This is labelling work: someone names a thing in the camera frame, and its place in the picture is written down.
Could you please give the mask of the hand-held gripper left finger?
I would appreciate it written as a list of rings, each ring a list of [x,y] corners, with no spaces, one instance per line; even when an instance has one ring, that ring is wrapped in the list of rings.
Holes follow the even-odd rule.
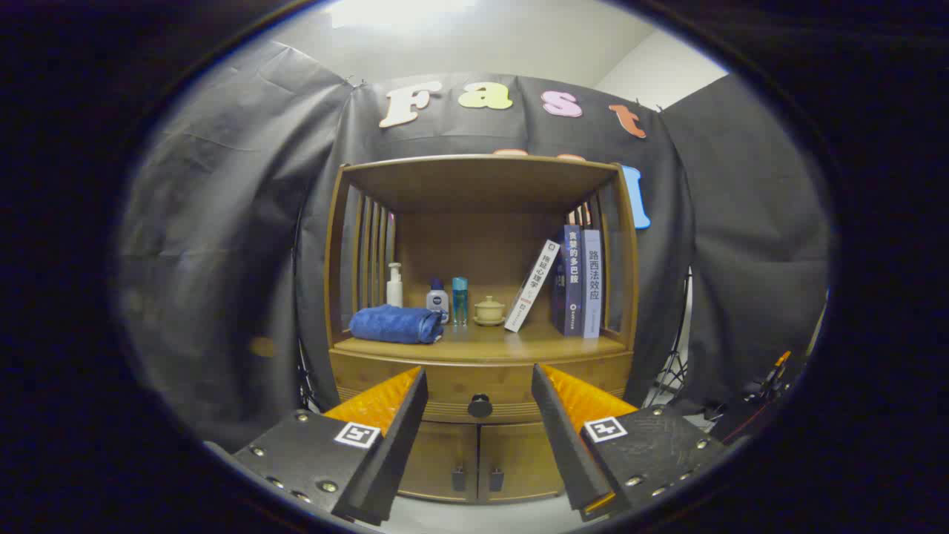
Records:
[[[428,398],[426,373],[413,367],[328,412],[295,410],[233,462],[296,506],[380,525],[389,520]]]

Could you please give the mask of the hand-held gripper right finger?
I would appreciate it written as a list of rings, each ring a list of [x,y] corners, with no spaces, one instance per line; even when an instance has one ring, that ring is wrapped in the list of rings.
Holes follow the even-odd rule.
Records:
[[[635,408],[549,365],[533,367],[531,389],[567,500],[584,521],[648,510],[727,451],[678,410]]]

